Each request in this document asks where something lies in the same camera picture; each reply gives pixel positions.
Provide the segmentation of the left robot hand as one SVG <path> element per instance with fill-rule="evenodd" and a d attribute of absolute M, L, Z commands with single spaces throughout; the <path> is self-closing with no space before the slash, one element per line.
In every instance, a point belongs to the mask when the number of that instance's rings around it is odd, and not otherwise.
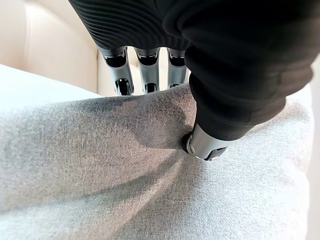
<path fill-rule="evenodd" d="M 313 77 L 320 52 L 317 0 L 72 0 L 120 96 L 134 93 L 127 48 L 135 49 L 145 94 L 159 90 L 159 52 L 168 87 L 196 101 L 190 155 L 220 156 L 231 142 L 276 116 Z"/>

